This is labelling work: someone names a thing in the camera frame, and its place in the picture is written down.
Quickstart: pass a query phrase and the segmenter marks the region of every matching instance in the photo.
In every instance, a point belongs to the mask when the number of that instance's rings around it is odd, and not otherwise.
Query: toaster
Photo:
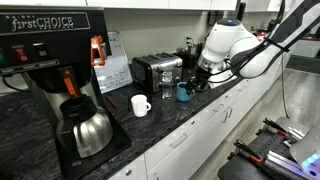
[[[140,84],[147,92],[162,89],[162,73],[172,72],[172,86],[182,80],[182,59],[178,56],[161,53],[132,59],[133,82]]]

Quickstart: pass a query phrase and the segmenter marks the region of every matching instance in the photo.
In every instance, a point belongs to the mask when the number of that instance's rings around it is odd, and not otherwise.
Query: white mug
[[[137,117],[143,117],[151,109],[151,104],[147,102],[145,95],[135,95],[131,98],[133,113]]]

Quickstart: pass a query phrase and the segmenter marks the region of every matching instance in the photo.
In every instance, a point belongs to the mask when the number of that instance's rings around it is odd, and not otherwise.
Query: coffee maker
[[[52,126],[64,178],[130,146],[93,70],[111,55],[103,8],[1,6],[0,24],[0,76],[22,73]]]

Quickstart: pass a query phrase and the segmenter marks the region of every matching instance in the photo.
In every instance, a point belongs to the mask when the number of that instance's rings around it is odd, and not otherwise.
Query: black countertop
[[[192,70],[185,70],[184,79],[192,75]],[[189,102],[176,100],[175,88],[170,99],[162,99],[162,92],[147,94],[134,85],[104,94],[117,105],[107,103],[107,108],[132,145],[83,179],[112,176],[240,81],[196,93]],[[136,94],[147,95],[152,105],[142,118],[132,112],[130,100]],[[27,93],[1,97],[0,112],[0,172],[10,179],[62,179],[52,129],[34,98]]]

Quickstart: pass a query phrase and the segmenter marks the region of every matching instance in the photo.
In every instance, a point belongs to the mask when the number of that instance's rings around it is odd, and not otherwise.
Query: brand logo
[[[1,34],[90,29],[86,13],[16,13],[0,14],[0,23],[7,24]]]

